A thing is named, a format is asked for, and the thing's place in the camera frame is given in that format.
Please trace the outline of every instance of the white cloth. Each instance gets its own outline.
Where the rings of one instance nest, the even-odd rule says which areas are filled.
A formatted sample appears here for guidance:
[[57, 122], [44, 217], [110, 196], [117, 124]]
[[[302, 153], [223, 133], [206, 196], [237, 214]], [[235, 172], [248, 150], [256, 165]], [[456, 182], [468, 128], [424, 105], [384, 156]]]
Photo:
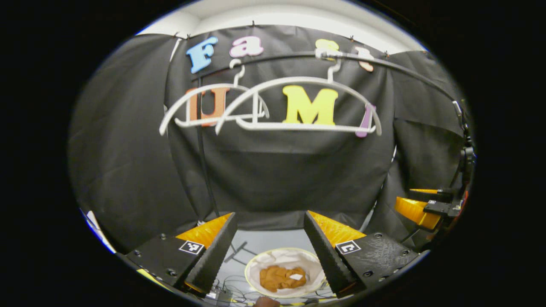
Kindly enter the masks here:
[[[307, 281], [301, 287], [270, 292], [260, 285], [260, 271], [272, 265], [278, 265], [289, 270], [300, 267], [305, 271]], [[275, 249], [255, 256], [246, 266], [245, 277], [256, 291], [274, 298], [304, 296], [316, 291], [325, 279], [324, 271], [317, 256], [306, 250], [295, 248]]]

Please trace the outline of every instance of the orange cloth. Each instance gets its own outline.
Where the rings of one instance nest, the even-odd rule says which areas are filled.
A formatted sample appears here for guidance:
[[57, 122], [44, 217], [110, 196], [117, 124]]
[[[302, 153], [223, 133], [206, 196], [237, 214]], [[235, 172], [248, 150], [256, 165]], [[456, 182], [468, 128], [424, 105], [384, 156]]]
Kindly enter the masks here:
[[[303, 277], [300, 280], [290, 278], [294, 274], [300, 274]], [[260, 271], [260, 285], [271, 292], [277, 292], [277, 289], [301, 287], [306, 282], [305, 271], [302, 268], [287, 270], [273, 265]]]

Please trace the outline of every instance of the clothes hanger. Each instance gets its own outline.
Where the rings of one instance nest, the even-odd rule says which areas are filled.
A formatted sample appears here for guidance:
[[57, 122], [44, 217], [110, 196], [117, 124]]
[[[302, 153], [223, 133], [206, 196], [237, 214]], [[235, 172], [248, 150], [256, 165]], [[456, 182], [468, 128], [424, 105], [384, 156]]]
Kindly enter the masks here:
[[[233, 68], [236, 64], [241, 64], [241, 60], [238, 59], [238, 58], [233, 59], [229, 63], [229, 68]], [[228, 88], [233, 88], [233, 89], [240, 90], [240, 91], [249, 90], [248, 87], [244, 87], [242, 85], [239, 85], [239, 79], [241, 77], [243, 77], [244, 75], [245, 75], [245, 66], [241, 65], [241, 71], [235, 75], [235, 78], [233, 80], [233, 84], [218, 83], [218, 84], [204, 85], [204, 86], [201, 86], [199, 88], [196, 88], [194, 90], [191, 90], [191, 91], [187, 92], [184, 96], [182, 96], [180, 99], [178, 99], [167, 110], [167, 112], [165, 112], [165, 115], [163, 116], [163, 120], [161, 121], [161, 124], [159, 125], [159, 133], [161, 135], [165, 134], [165, 131], [167, 130], [167, 125], [169, 124], [169, 121], [174, 117], [174, 114], [176, 113], [176, 111], [182, 105], [184, 105], [186, 102], [188, 102], [192, 96], [194, 96], [196, 94], [199, 94], [201, 92], [208, 91], [208, 90], [213, 90], [215, 88], [220, 88], [220, 87], [228, 87]], [[268, 106], [265, 104], [264, 100], [261, 97], [258, 97], [257, 99], [259, 100], [259, 104], [258, 104], [258, 111], [257, 111], [256, 116], [258, 116], [260, 118], [263, 117], [263, 116], [265, 116], [266, 118], [269, 118]], [[181, 120], [179, 120], [177, 118], [174, 119], [175, 123], [179, 127], [185, 128], [185, 127], [199, 126], [199, 125], [202, 125], [204, 123], [214, 123], [214, 122], [218, 121], [219, 117], [211, 117], [211, 118], [208, 118], [208, 119], [200, 119], [200, 120], [191, 121], [189, 119], [189, 114], [190, 114], [190, 109], [189, 108], [190, 108], [190, 104], [186, 103], [186, 120], [185, 121], [181, 121]], [[226, 116], [224, 118], [224, 121], [225, 120], [230, 120], [231, 121], [231, 120], [237, 120], [237, 119], [249, 119], [249, 118], [252, 118], [253, 116], [254, 116], [253, 114], [230, 115], [230, 116]]]
[[[315, 50], [316, 58], [328, 58], [328, 56], [340, 55], [340, 54], [341, 54], [340, 52], [331, 51], [331, 50], [322, 49], [322, 48], [317, 48]], [[339, 71], [340, 68], [341, 68], [341, 61], [340, 59], [337, 58], [336, 64], [328, 68], [328, 79], [315, 78], [315, 77], [309, 77], [309, 76], [295, 76], [295, 77], [286, 77], [286, 78], [279, 78], [279, 79], [266, 81], [264, 83], [261, 83], [252, 87], [248, 91], [239, 95], [225, 109], [224, 114], [220, 117], [220, 119], [216, 123], [216, 127], [215, 127], [216, 134], [220, 133], [222, 126], [224, 125], [228, 117], [230, 116], [229, 114], [231, 114], [246, 99], [252, 96], [253, 97], [252, 122], [244, 121], [242, 118], [235, 119], [237, 124], [243, 129], [247, 129], [247, 130], [316, 130], [316, 131], [322, 130], [322, 131], [340, 131], [340, 132], [357, 132], [357, 133], [376, 132], [377, 135], [381, 135], [381, 122], [379, 121], [379, 117], [377, 116], [375, 107], [364, 96], [362, 96], [360, 93], [358, 93], [354, 89], [334, 81], [334, 77], [333, 77], [334, 72]], [[307, 124], [307, 123], [271, 123], [271, 122], [259, 123], [258, 122], [258, 117], [259, 117], [258, 92], [266, 90], [270, 87], [284, 85], [284, 84], [294, 84], [294, 83], [321, 84], [321, 85], [326, 85], [329, 88], [334, 88], [337, 90], [348, 92], [357, 100], [364, 103], [366, 113], [372, 112], [372, 117], [373, 117], [375, 126], [363, 127], [365, 125], [363, 125], [362, 123], [361, 123], [361, 127], [341, 126], [341, 125], [331, 126], [331, 125], [318, 125], [318, 124]]]

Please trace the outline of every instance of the hand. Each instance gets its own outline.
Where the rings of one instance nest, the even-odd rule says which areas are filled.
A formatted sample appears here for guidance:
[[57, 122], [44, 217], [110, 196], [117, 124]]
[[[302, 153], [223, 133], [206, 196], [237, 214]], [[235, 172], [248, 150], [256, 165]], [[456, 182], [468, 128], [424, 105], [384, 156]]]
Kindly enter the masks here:
[[270, 299], [269, 297], [259, 297], [256, 303], [254, 304], [254, 307], [280, 307], [281, 302], [278, 302], [276, 300]]

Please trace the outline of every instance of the blue letter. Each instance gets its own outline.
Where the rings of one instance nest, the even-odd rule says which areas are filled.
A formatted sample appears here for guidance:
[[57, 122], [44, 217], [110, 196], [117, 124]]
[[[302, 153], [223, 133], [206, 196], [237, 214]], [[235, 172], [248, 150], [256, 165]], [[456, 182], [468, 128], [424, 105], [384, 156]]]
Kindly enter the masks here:
[[210, 57], [212, 54], [214, 54], [214, 48], [212, 48], [212, 45], [216, 43], [218, 43], [218, 38], [211, 36], [186, 51], [186, 55], [189, 55], [190, 59], [192, 60], [192, 74], [200, 71], [210, 64], [211, 60], [205, 57], [205, 55]]

